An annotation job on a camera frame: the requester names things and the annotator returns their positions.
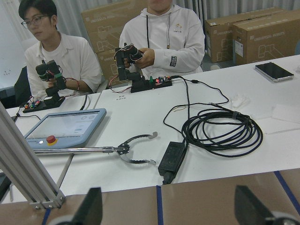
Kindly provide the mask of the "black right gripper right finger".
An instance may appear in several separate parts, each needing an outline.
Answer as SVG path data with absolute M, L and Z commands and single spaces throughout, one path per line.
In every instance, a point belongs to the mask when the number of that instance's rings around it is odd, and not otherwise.
M 247 186 L 235 188 L 234 214 L 239 225 L 271 225 L 274 222 L 274 215 Z

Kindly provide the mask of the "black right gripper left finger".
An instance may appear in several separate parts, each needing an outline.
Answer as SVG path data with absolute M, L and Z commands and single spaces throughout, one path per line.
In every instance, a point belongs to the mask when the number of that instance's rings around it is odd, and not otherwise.
M 101 187 L 90 188 L 79 209 L 73 216 L 71 225 L 100 225 L 103 218 Z

